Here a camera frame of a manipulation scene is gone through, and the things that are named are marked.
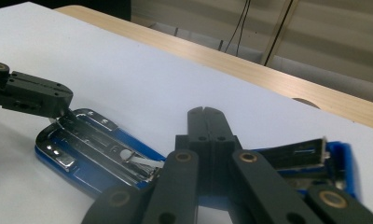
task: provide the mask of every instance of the black wire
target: black wire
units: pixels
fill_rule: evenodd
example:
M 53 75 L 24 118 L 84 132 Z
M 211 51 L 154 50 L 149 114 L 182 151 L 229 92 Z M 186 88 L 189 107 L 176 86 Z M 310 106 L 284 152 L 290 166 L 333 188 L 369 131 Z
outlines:
M 247 11 L 245 12 L 244 20 L 242 20 L 242 28 L 241 28 L 240 36 L 239 36 L 239 43 L 237 44 L 236 57 L 239 56 L 239 46 L 240 46 L 240 43 L 242 42 L 242 30 L 244 28 L 245 18 L 247 18 L 248 9 L 250 9 L 250 4 L 251 4 L 251 0 L 248 0 Z
M 242 14 L 240 15 L 240 18 L 239 18 L 239 21 L 238 21 L 238 23 L 237 23 L 236 29 L 235 29 L 235 31 L 233 32 L 232 38 L 229 40 L 228 45 L 227 45 L 227 47 L 225 48 L 225 51 L 224 51 L 224 52 L 227 52 L 228 47 L 229 47 L 230 43 L 231 43 L 232 40 L 233 40 L 233 37 L 235 36 L 237 30 L 239 29 L 239 25 L 240 25 L 240 22 L 242 21 L 242 16 L 244 15 L 244 11 L 245 11 L 245 9 L 247 9 L 247 11 L 248 11 L 247 5 L 248 5 L 249 2 L 250 2 L 250 0 L 245 0 L 244 9 L 242 10 Z

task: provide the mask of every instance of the white tabletop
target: white tabletop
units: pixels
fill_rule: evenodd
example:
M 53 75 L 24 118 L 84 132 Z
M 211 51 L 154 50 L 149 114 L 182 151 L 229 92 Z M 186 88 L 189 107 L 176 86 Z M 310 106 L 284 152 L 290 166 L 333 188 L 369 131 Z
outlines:
M 326 136 L 352 145 L 373 211 L 373 129 L 31 3 L 0 9 L 0 62 L 47 78 L 167 155 L 187 111 L 223 111 L 246 149 Z M 93 200 L 37 160 L 48 120 L 0 108 L 0 223 L 79 223 Z M 199 223 L 229 223 L 203 208 Z

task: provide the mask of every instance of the wooden surface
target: wooden surface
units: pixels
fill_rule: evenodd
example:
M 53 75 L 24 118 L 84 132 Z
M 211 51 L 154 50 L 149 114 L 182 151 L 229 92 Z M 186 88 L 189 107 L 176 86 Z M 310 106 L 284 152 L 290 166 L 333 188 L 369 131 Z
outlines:
M 373 103 L 81 6 L 57 11 L 373 128 Z

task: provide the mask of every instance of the white table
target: white table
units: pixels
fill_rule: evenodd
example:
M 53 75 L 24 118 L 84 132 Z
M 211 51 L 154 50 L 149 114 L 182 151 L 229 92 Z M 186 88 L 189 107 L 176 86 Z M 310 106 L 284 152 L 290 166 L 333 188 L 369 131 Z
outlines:
M 88 107 L 166 155 L 187 133 L 187 111 L 225 113 L 244 148 L 326 136 L 350 143 L 373 211 L 373 129 L 34 4 L 0 9 L 0 62 L 58 81 Z M 0 223 L 78 223 L 93 200 L 34 154 L 48 120 L 0 108 Z M 228 223 L 203 208 L 199 223 Z

